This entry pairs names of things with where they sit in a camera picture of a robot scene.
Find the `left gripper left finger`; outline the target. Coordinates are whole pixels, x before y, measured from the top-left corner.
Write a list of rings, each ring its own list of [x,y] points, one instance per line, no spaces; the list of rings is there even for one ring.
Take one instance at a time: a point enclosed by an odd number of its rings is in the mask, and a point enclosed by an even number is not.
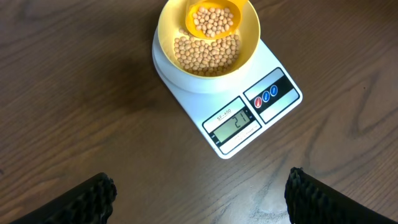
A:
[[[12,224],[107,224],[117,194],[113,179],[100,172]]]

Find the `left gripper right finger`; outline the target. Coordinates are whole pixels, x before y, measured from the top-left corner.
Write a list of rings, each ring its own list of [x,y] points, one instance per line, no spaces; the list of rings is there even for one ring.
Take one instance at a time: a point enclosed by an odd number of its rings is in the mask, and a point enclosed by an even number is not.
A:
[[[284,198],[294,224],[397,224],[297,167],[289,172]]]

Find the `yellow measuring scoop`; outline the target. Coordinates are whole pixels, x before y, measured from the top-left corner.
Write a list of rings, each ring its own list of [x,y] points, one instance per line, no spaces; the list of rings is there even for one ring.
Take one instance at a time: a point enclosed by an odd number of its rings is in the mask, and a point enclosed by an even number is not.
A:
[[[243,20],[248,0],[189,0],[185,26],[200,39],[219,39],[232,34]]]

